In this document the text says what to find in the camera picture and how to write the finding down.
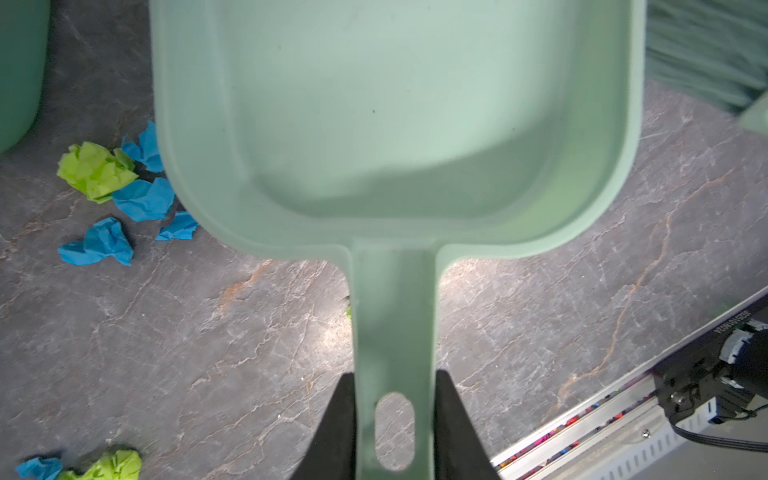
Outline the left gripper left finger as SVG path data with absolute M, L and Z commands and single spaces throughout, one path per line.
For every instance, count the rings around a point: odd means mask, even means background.
M 356 476 L 354 374 L 343 374 L 291 480 L 352 480 Z

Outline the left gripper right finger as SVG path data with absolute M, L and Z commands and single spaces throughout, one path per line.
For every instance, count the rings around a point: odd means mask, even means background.
M 434 464 L 439 480 L 499 480 L 450 374 L 436 372 Z

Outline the green plastic dustpan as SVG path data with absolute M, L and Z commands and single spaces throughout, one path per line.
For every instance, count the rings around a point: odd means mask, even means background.
M 153 1 L 158 145 L 221 242 L 350 290 L 359 479 L 431 479 L 436 300 L 462 258 L 588 229 L 642 117 L 643 1 Z

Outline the green hand brush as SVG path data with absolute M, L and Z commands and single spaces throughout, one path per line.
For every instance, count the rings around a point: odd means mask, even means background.
M 767 134 L 767 3 L 649 1 L 646 74 Z

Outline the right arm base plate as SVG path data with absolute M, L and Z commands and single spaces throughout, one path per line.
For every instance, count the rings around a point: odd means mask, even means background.
M 730 377 L 730 366 L 721 358 L 721 351 L 733 333 L 751 332 L 751 321 L 767 322 L 765 302 L 729 317 L 652 368 L 656 397 L 666 417 L 687 418 L 710 400 L 715 406 L 708 412 L 716 424 L 745 416 L 755 393 Z

